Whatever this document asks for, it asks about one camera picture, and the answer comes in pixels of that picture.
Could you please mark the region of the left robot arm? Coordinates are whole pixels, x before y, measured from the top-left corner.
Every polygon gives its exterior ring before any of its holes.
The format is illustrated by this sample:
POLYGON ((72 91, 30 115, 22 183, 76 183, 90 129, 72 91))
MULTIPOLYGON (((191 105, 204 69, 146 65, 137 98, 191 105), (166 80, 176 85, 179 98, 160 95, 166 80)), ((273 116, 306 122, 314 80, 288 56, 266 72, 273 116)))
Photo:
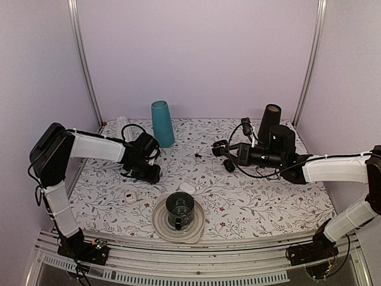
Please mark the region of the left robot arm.
POLYGON ((38 140, 29 155, 28 175, 37 182, 35 199, 44 203, 65 248, 75 258, 84 258, 89 250, 83 241, 70 207, 65 185, 67 165, 72 158, 90 158, 118 163, 126 175, 156 184, 160 167, 149 161, 160 154, 158 141, 143 131, 136 140, 112 138, 100 134, 67 129, 52 123, 38 140))

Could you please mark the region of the black oval charging case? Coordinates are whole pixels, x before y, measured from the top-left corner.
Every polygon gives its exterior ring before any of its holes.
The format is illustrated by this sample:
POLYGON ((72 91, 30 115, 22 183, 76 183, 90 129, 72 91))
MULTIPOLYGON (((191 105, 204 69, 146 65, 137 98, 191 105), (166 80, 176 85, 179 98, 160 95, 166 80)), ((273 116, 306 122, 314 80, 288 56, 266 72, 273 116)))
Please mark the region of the black oval charging case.
POLYGON ((216 157, 223 156, 226 152, 227 148, 227 141, 226 140, 220 140, 212 145, 212 153, 216 157))

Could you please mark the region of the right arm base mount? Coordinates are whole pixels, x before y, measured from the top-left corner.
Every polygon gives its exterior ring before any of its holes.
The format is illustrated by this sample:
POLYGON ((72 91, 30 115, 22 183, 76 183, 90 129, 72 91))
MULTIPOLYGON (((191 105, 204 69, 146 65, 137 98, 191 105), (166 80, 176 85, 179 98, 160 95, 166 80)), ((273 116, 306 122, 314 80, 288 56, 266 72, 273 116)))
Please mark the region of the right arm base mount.
POLYGON ((328 259, 339 254, 336 244, 323 245, 320 243, 292 244, 285 252, 292 266, 312 263, 328 259))

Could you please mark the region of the small black earbud case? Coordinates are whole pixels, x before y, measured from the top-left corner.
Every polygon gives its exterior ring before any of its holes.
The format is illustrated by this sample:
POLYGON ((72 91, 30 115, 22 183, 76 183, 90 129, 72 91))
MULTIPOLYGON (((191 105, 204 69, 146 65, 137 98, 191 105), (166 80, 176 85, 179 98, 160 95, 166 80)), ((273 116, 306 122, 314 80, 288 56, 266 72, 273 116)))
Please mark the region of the small black earbud case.
POLYGON ((229 159, 226 159, 224 162, 223 162, 223 165, 224 165, 224 168, 229 172, 229 173, 232 173, 234 170, 235 170, 235 165, 233 164, 233 162, 229 159))

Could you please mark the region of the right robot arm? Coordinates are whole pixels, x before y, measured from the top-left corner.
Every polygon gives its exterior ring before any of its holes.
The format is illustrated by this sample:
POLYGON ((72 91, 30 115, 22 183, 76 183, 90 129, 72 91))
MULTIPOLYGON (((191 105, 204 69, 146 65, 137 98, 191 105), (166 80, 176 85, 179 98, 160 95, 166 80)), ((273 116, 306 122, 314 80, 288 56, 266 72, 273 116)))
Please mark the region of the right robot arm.
POLYGON ((285 125, 269 128, 268 142, 257 145, 227 140, 213 143, 213 154, 230 160, 228 171, 256 165, 276 169, 286 181, 304 185, 313 182, 359 182, 368 194, 344 212, 326 221, 313 236, 308 255, 320 260, 335 242, 380 215, 380 146, 369 152, 347 155, 314 156, 296 153, 295 132, 285 125))

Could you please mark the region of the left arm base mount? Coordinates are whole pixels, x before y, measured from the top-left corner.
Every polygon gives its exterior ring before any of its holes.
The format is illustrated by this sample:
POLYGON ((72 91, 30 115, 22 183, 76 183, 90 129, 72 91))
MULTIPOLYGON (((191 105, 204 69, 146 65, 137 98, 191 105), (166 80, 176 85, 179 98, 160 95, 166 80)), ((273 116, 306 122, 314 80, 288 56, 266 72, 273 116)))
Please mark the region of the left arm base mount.
POLYGON ((98 247, 92 243, 84 241, 61 242, 57 253, 60 256, 68 257, 77 262, 87 262, 96 265, 105 266, 110 253, 107 246, 98 247))

